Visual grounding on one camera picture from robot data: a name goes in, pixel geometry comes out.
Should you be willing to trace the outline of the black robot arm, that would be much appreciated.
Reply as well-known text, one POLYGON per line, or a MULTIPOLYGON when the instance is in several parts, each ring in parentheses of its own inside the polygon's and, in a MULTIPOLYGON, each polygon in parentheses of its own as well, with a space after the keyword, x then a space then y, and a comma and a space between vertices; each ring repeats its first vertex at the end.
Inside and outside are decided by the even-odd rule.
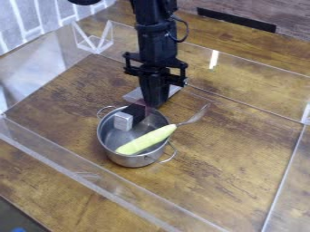
POLYGON ((130 0, 135 14, 138 53, 123 54, 125 72, 139 79, 143 100, 149 107, 158 108, 167 102, 170 87, 187 84, 187 63, 177 58, 177 23, 179 19, 177 0, 130 0))

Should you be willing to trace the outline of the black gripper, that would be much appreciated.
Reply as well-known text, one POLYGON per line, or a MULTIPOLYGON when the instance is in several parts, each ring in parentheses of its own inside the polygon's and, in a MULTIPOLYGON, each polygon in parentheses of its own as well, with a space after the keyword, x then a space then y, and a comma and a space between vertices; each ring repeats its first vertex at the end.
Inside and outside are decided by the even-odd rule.
POLYGON ((158 108, 167 102, 170 84, 186 85, 187 63, 177 59, 177 44, 187 38, 177 39, 175 23, 137 24, 135 29, 139 52, 123 54, 125 72, 138 76, 145 102, 158 108))

